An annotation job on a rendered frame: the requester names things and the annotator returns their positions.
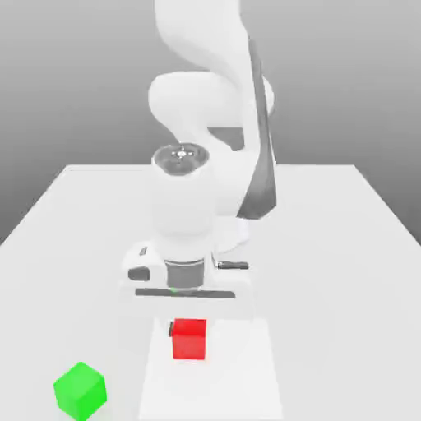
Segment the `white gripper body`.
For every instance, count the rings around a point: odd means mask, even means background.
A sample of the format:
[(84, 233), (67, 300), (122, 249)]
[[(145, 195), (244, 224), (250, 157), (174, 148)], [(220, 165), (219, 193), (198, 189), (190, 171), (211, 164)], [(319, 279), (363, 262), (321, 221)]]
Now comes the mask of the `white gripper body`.
[(175, 292), (122, 278), (120, 303), (139, 317), (252, 318), (254, 288), (248, 278), (237, 278), (217, 280), (197, 291)]

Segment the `small red cube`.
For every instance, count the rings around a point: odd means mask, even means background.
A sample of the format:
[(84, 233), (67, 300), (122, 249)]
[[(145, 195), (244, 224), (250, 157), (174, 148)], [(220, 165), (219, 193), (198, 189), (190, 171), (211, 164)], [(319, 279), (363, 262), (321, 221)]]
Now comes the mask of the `small red cube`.
[(206, 319), (175, 319), (171, 338), (174, 359), (205, 359)]

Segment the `small green cube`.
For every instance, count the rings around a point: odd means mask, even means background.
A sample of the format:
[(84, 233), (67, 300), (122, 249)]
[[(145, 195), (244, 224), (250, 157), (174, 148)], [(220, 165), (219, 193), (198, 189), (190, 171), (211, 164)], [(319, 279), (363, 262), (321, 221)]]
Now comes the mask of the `small green cube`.
[(104, 376), (79, 362), (53, 383), (58, 408), (74, 421), (86, 421), (107, 400)]

